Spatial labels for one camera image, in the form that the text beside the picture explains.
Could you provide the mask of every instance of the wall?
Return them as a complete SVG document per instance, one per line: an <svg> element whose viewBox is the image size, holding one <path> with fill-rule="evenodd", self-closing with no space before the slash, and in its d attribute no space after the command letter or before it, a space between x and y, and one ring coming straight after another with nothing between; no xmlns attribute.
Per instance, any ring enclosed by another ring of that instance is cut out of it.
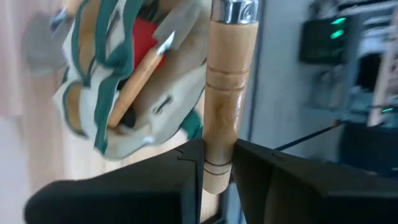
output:
<svg viewBox="0 0 398 224"><path fill-rule="evenodd" d="M21 39L36 10L51 0L2 1L0 28L0 223L23 223L33 191L63 174L62 129L51 96L57 77L34 78L21 55Z"/></svg>
<svg viewBox="0 0 398 224"><path fill-rule="evenodd" d="M251 141L275 148L329 126L332 117L306 109L312 75L319 67L297 60L300 29L311 0L267 0L261 21ZM338 134L286 150L300 156L333 158L325 148Z"/></svg>

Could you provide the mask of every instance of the wooden tool handle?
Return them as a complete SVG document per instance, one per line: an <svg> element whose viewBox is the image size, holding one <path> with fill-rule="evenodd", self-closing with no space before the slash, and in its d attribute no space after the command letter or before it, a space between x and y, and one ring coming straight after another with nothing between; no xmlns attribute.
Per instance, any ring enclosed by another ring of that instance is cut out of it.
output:
<svg viewBox="0 0 398 224"><path fill-rule="evenodd" d="M162 60L162 57L163 55L156 53L156 48L152 48L145 55L144 59L142 59L120 91L119 98L116 100L112 113L109 116L108 126L110 128L115 128L119 124L127 109L136 99L138 93L142 90L142 87Z"/></svg>
<svg viewBox="0 0 398 224"><path fill-rule="evenodd" d="M204 188L212 194L229 182L258 23L210 22L207 57Z"/></svg>
<svg viewBox="0 0 398 224"><path fill-rule="evenodd" d="M83 0L63 0L63 5L69 16L75 16Z"/></svg>

